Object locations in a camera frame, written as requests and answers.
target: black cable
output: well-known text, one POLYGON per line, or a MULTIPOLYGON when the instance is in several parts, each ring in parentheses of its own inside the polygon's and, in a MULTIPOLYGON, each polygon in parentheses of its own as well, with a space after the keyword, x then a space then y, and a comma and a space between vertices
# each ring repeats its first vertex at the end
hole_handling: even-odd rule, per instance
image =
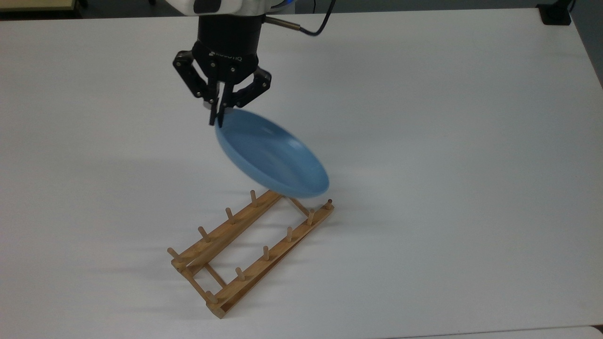
POLYGON ((333 7, 335 6, 335 1, 331 0, 331 4, 329 5, 329 9, 327 10, 327 14, 324 16, 323 24, 320 25, 320 28, 316 32, 310 32, 307 29, 300 27, 300 32, 305 33, 309 36, 317 36, 323 32, 324 27, 327 25, 327 21, 329 21, 329 16, 331 16, 331 12, 333 12, 333 7))

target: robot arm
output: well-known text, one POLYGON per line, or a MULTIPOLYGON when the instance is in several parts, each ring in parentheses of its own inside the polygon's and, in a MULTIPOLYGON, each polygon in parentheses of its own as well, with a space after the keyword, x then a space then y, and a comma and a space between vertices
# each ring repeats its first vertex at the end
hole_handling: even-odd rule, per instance
POLYGON ((209 124, 222 127, 224 111, 228 107, 244 107, 270 88, 272 76, 261 69, 257 58, 257 44, 264 22, 301 31, 310 36, 322 32, 335 5, 331 5, 323 24, 316 32, 280 19, 266 17, 266 13, 286 7, 295 0, 167 0, 180 12, 199 16, 197 41, 190 51, 180 51, 174 67, 192 94, 210 105, 209 124), (197 62, 207 81, 193 67, 197 62), (235 92, 235 85, 253 74, 247 87, 235 92), (220 83, 224 83, 222 98, 220 83))

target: blue ceramic plate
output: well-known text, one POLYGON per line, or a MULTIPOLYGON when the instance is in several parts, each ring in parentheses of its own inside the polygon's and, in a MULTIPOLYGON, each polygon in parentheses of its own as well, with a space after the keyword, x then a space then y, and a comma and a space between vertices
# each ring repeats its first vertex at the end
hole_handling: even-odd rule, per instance
POLYGON ((224 115, 216 137, 235 165, 261 185, 287 197, 325 193, 329 177, 322 164, 296 137, 275 123, 245 110, 224 115))

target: white table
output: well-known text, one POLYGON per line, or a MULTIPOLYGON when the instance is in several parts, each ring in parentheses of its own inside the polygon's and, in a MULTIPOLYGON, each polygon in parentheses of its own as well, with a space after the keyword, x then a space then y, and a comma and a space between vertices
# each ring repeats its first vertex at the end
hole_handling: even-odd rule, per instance
MULTIPOLYGON (((2 337, 603 323, 603 90, 574 26, 535 9, 338 14, 318 38, 264 26, 273 87, 247 108, 315 151, 331 188, 304 203, 336 209, 223 320, 165 252, 260 191, 171 66, 196 30, 0 22, 2 337)), ((303 219, 278 206, 216 259, 226 280, 303 219)))

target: wooden dish rack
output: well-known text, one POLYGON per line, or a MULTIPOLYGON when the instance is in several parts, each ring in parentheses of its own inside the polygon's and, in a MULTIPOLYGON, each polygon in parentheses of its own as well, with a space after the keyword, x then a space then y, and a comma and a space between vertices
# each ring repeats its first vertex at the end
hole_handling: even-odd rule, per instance
POLYGON ((288 227, 286 236, 271 249, 268 246, 264 246, 263 255, 245 270, 237 267, 237 277, 231 282, 226 283, 209 265, 209 262, 282 197, 281 194, 267 191, 256 198, 255 192, 251 191, 251 203, 249 205, 234 215, 230 208, 226 208, 228 220, 209 233, 203 227, 199 227, 198 230, 201 233, 201 239, 184 252, 178 254, 173 248, 168 248, 168 253, 174 258, 172 260, 174 268, 191 283, 205 300, 207 307, 218 318, 222 319, 306 235, 333 212, 331 199, 318 210, 314 211, 313 209, 306 209, 296 199, 289 198, 307 216, 307 219, 295 229, 288 227), (195 275, 204 268, 216 279, 222 288, 216 294, 204 290, 194 279, 195 275))

